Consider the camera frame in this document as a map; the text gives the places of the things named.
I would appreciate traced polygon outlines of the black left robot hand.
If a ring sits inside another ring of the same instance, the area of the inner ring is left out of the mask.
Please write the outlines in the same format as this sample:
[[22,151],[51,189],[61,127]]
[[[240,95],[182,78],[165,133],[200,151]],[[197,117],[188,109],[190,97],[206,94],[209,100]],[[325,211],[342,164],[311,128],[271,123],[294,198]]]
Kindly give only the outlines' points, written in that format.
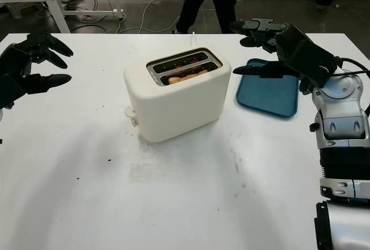
[[9,96],[39,94],[69,82],[68,74],[41,76],[31,73],[33,63],[49,61],[58,68],[68,66],[59,54],[73,56],[73,51],[48,30],[30,33],[26,40],[13,43],[1,54],[1,92]]

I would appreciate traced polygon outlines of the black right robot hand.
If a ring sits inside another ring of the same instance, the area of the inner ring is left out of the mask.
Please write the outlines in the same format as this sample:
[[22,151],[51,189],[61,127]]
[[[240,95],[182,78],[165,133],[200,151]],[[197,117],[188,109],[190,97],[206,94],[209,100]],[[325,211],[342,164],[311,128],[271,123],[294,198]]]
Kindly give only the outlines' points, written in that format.
[[245,65],[233,70],[244,76],[258,76],[264,79],[281,79],[293,76],[304,82],[299,90],[309,94],[314,88],[323,88],[328,74],[319,68],[311,69],[304,61],[305,54],[313,52],[314,43],[295,25],[276,23],[272,19],[255,18],[233,21],[230,29],[244,35],[240,40],[243,47],[261,47],[268,53],[276,53],[277,61],[268,61],[261,67]]

